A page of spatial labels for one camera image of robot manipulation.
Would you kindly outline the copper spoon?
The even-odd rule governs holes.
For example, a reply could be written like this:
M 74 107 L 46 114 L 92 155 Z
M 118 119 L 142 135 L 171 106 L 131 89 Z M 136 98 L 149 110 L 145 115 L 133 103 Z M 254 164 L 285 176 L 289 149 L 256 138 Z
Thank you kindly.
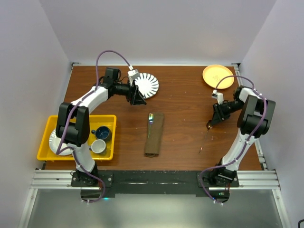
M 204 138 L 203 138 L 202 145 L 201 145 L 201 148 L 200 148 L 200 150 L 199 150 L 199 154 L 201 154 L 201 152 L 202 152 L 202 150 L 203 150 L 203 148 L 204 148 L 204 144 L 205 144 L 205 142 L 206 142 L 207 136 L 208 136 L 208 134 L 209 134 L 209 130 L 212 128 L 211 120 L 209 120 L 209 121 L 207 122 L 206 128 L 207 128 L 207 131 L 206 131 L 206 134 L 205 134 L 205 136 L 204 136 Z

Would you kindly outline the iridescent fork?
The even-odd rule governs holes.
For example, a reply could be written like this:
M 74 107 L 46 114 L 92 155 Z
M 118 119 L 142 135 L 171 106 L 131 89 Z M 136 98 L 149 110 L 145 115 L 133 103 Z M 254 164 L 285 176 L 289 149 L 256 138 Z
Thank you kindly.
M 147 138 L 150 137 L 150 132 L 151 132 L 151 126 L 154 123 L 154 114 L 153 113 L 149 113 L 148 116 L 148 132 L 147 132 Z

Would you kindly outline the brown cloth napkin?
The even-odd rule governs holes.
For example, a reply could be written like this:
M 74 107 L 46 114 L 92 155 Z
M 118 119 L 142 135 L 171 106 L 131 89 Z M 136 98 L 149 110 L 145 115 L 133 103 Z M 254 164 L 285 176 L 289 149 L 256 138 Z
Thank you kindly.
M 151 126 L 150 137 L 147 138 L 144 148 L 144 155 L 149 158 L 157 157 L 160 153 L 164 113 L 156 112 L 154 114 L 154 123 Z

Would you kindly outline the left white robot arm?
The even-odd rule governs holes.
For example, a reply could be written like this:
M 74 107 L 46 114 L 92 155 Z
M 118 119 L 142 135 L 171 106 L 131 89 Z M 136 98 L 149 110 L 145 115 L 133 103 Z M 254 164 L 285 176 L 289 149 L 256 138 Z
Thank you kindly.
M 60 138 L 60 143 L 56 154 L 60 155 L 68 149 L 72 151 L 76 162 L 76 180 L 87 186 L 102 184 L 87 142 L 91 132 L 90 113 L 113 95 L 125 96 L 131 105 L 146 104 L 135 84 L 135 79 L 140 75 L 139 71 L 129 68 L 126 84 L 120 82 L 120 73 L 118 68 L 106 68 L 104 76 L 97 77 L 96 83 L 86 94 L 71 103 L 63 102 L 59 106 L 56 136 Z

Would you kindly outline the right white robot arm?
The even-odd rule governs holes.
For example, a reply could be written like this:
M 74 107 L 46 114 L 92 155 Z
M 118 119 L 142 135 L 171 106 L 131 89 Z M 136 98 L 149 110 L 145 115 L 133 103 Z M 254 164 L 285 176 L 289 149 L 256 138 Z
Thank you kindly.
M 234 91 L 233 101 L 224 100 L 223 94 L 216 89 L 213 90 L 212 97 L 217 103 L 213 105 L 213 116 L 207 123 L 208 130 L 227 120 L 233 112 L 241 111 L 234 142 L 216 167 L 208 173 L 208 182 L 221 187 L 234 181 L 250 146 L 268 132 L 276 103 L 263 98 L 256 89 L 246 86 L 239 86 Z

